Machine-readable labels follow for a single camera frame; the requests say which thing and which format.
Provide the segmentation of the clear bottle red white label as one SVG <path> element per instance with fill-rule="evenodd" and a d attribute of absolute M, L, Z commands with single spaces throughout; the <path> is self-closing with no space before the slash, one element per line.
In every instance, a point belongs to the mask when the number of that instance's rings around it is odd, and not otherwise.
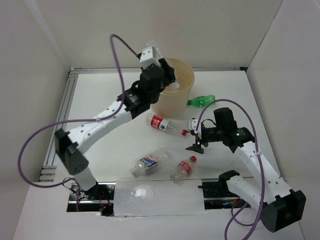
<path fill-rule="evenodd" d="M 159 131 L 165 132 L 167 134 L 170 134 L 172 136 L 185 137 L 188 132 L 180 124 L 153 113 L 148 113 L 146 115 L 146 123 L 148 126 L 154 129 L 157 129 Z"/>

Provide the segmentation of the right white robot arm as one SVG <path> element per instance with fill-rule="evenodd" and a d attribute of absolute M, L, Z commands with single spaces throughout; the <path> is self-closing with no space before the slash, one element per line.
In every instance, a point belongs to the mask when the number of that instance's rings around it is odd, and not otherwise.
<path fill-rule="evenodd" d="M 189 151 L 200 154 L 213 142 L 221 142 L 235 154 L 249 170 L 258 186 L 247 182 L 237 171 L 219 175 L 218 190 L 223 196 L 232 193 L 246 201 L 259 214 L 264 227 L 275 233 L 302 219 L 306 196 L 295 191 L 276 172 L 256 147 L 256 140 L 246 127 L 238 127 L 228 107 L 213 112 L 215 125 L 205 127 L 198 118 L 188 120 L 188 131 L 195 136 Z"/>

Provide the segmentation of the clear bottle blue label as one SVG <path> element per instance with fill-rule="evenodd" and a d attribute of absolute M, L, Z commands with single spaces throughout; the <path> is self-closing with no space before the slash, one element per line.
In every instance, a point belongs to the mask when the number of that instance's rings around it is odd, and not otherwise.
<path fill-rule="evenodd" d="M 167 148 L 163 147 L 138 159 L 130 172 L 134 177 L 147 177 L 164 168 L 171 160 L 171 154 Z"/>

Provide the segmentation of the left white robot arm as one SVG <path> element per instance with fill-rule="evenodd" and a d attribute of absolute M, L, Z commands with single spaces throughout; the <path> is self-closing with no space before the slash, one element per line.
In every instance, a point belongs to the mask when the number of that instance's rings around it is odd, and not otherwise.
<path fill-rule="evenodd" d="M 69 131 L 60 128 L 54 133 L 55 152 L 86 199 L 97 197 L 100 187 L 89 169 L 85 152 L 115 128 L 149 110 L 161 92 L 175 81 L 174 68 L 161 58 L 159 65 L 152 63 L 142 70 L 139 80 L 93 121 L 85 120 L 79 127 Z"/>

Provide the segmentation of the small clear bottle red label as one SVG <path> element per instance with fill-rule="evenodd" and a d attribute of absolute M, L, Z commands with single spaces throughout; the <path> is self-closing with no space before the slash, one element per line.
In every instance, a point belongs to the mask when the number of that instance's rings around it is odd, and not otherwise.
<path fill-rule="evenodd" d="M 171 173 L 170 179 L 175 184 L 180 184 L 191 174 L 196 162 L 197 158 L 195 156 L 190 156 L 189 158 L 182 160 Z"/>

